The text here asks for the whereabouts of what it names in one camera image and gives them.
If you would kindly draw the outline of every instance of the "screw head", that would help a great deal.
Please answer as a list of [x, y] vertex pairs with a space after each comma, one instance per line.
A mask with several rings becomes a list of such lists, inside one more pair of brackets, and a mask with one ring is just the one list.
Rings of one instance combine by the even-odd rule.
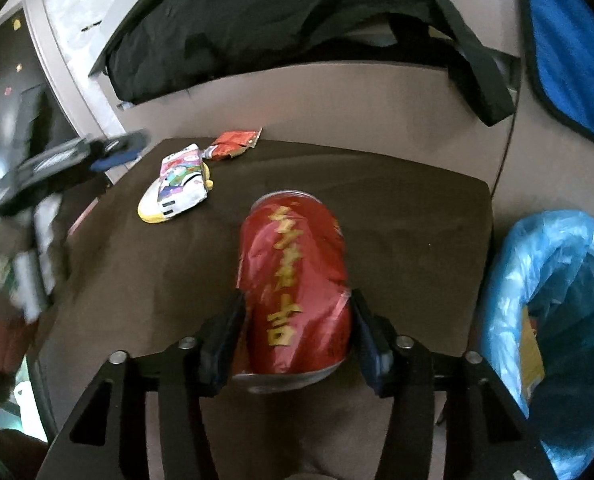
[[474, 350], [466, 352], [466, 361], [468, 361], [471, 365], [481, 364], [481, 361], [483, 360], [484, 358], [481, 357], [481, 355], [479, 355], [478, 352], [475, 352]]
[[125, 363], [127, 358], [128, 354], [126, 354], [126, 352], [124, 352], [123, 350], [117, 350], [116, 352], [110, 354], [108, 360], [113, 365], [120, 365], [121, 363]]
[[181, 350], [190, 350], [191, 348], [194, 348], [196, 345], [197, 345], [197, 340], [195, 338], [193, 338], [192, 336], [184, 337], [179, 342], [179, 348]]
[[407, 335], [398, 335], [396, 344], [403, 350], [410, 350], [414, 346], [414, 339]]

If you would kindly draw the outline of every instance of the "red wrapper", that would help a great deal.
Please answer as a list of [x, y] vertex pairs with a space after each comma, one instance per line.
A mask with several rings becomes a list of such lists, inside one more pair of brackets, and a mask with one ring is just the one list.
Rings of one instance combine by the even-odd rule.
[[261, 130], [258, 132], [247, 132], [243, 130], [225, 132], [215, 139], [208, 148], [203, 150], [202, 157], [211, 160], [235, 158], [249, 148], [254, 148], [261, 132]]
[[348, 351], [346, 281], [344, 239], [321, 202], [295, 191], [259, 199], [241, 228], [237, 286], [248, 310], [244, 368], [314, 380], [332, 372]]

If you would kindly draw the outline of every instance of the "yellow paper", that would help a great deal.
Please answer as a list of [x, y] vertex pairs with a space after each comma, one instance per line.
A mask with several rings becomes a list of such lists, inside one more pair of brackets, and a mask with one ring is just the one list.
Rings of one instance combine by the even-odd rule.
[[543, 368], [541, 352], [537, 345], [537, 337], [530, 325], [527, 308], [523, 309], [522, 340], [519, 345], [519, 357], [522, 362], [523, 397], [530, 401], [535, 387], [541, 383], [546, 373]]

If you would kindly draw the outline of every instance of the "trash bin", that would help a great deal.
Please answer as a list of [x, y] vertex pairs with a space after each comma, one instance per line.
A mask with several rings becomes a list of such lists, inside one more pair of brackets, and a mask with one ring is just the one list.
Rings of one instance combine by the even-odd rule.
[[[481, 301], [481, 353], [528, 417], [558, 478], [577, 478], [594, 457], [594, 219], [565, 210], [518, 222]], [[545, 372], [529, 403], [520, 373], [525, 307]]]

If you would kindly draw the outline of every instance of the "dark brown table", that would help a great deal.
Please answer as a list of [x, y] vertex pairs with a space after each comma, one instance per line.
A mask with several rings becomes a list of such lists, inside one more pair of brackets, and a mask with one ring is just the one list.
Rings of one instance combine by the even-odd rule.
[[[72, 277], [40, 330], [58, 426], [113, 351], [161, 351], [224, 307], [241, 222], [254, 200], [279, 189], [311, 193], [337, 216], [350, 285], [374, 312], [433, 351], [464, 351], [491, 236], [485, 183], [388, 156], [261, 140], [239, 158], [210, 164], [215, 186], [206, 202], [162, 224], [142, 222], [137, 205], [161, 159], [191, 142], [205, 147], [209, 139], [156, 146], [70, 241]], [[229, 384], [202, 400], [221, 480], [297, 471], [372, 478], [391, 405], [363, 384], [352, 356], [302, 390], [260, 396]], [[155, 411], [148, 412], [150, 438]]]

